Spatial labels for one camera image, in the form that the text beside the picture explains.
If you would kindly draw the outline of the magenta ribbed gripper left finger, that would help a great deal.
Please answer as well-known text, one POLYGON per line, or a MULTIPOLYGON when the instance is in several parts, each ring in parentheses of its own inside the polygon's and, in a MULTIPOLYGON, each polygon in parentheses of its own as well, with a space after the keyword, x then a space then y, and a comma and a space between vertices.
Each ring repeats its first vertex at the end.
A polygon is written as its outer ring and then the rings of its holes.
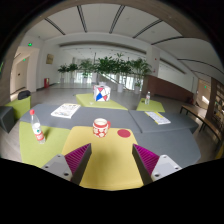
POLYGON ((91 154, 91 144, 86 144, 66 155, 57 154, 42 169, 79 185, 91 154))

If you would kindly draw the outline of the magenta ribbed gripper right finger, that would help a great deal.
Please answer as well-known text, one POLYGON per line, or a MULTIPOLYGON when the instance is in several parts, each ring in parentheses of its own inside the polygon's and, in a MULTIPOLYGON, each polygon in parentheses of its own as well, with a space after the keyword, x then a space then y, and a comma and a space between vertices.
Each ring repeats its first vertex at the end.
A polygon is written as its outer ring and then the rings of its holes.
POLYGON ((148 149, 134 144, 132 155, 139 170, 143 185, 181 170, 181 167, 168 155, 158 156, 148 149))

